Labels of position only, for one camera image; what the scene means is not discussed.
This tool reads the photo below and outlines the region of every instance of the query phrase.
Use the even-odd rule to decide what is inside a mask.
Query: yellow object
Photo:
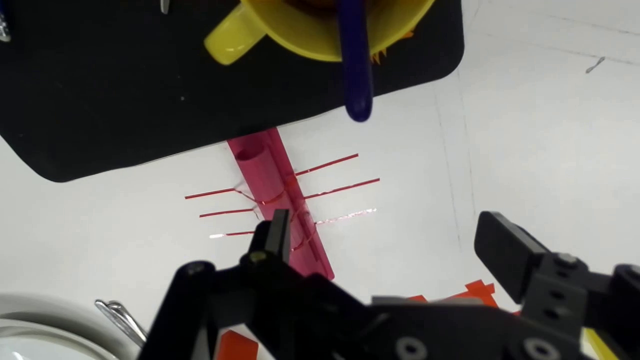
[[[613,354],[611,349],[609,349],[607,344],[602,341],[595,330],[586,329],[585,334],[587,335],[587,339],[589,340],[591,347],[596,352],[596,354],[598,354],[598,358],[600,360],[618,360],[618,357]]]
[[[205,38],[205,47],[216,61],[229,65],[269,35],[298,55],[340,61],[337,16],[295,1],[301,0],[241,0]],[[409,33],[434,0],[368,1],[369,50],[376,54]]]

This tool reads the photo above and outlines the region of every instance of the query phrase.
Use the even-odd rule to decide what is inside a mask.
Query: mug handle
[[[222,65],[230,65],[251,49],[266,32],[242,3],[204,39],[204,47]]]

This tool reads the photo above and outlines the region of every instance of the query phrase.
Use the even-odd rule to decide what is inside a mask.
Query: blue handle
[[[349,116],[359,122],[371,116],[373,81],[364,0],[337,0],[344,102]]]

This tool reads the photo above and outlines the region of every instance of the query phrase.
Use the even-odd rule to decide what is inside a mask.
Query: black tray
[[[237,1],[172,0],[169,15],[152,0],[4,2],[13,40],[0,43],[0,135],[52,181],[343,104],[340,64],[302,58],[268,37],[233,65],[217,64],[202,41]],[[443,78],[463,52],[460,0],[436,0],[413,37],[374,65],[375,94]]]

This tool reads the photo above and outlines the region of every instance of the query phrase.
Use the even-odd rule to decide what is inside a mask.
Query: white table surface
[[[308,201],[316,220],[377,209],[319,225],[335,282],[364,302],[492,282],[472,248],[484,209],[592,270],[640,263],[640,3],[463,7],[465,57],[450,76],[375,98],[365,124],[341,108],[280,128],[296,169],[360,154],[301,177],[305,193],[381,178]],[[184,200],[241,182],[225,143],[63,184],[36,175],[4,140],[0,164],[0,290],[83,311],[117,299],[145,327],[180,265],[232,266],[250,241],[210,234],[257,223],[251,213],[198,218],[251,205],[237,194]],[[516,308],[499,287],[496,298]]]

